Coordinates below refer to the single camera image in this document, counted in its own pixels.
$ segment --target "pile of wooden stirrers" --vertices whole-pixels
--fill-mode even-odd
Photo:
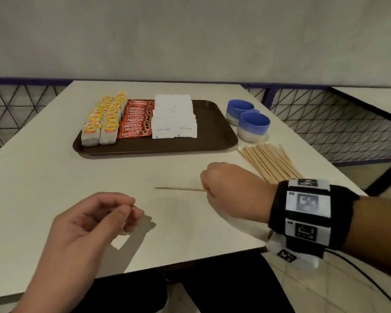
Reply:
[[[292,164],[287,153],[280,147],[261,144],[244,147],[238,152],[244,157],[267,182],[277,184],[290,178],[303,178]]]

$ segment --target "wristband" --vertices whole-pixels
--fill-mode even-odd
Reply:
[[[340,249],[346,241],[358,199],[351,190],[326,180],[282,181],[268,225],[287,237],[287,248],[323,258],[326,248]]]

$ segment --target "fist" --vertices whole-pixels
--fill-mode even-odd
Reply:
[[[213,162],[200,174],[209,204],[227,215],[268,223],[277,185],[227,162]]]

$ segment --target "red nescafe packet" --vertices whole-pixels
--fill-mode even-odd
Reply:
[[[151,120],[155,100],[129,99],[125,115],[119,124],[118,138],[134,138],[152,135]]]

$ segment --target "blue cup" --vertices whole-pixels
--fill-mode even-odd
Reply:
[[[246,111],[259,112],[254,110],[254,105],[245,100],[230,100],[227,104],[226,119],[232,125],[238,125],[240,115]]]
[[[268,131],[270,119],[260,113],[243,112],[237,128],[238,136],[250,143],[259,142]]]

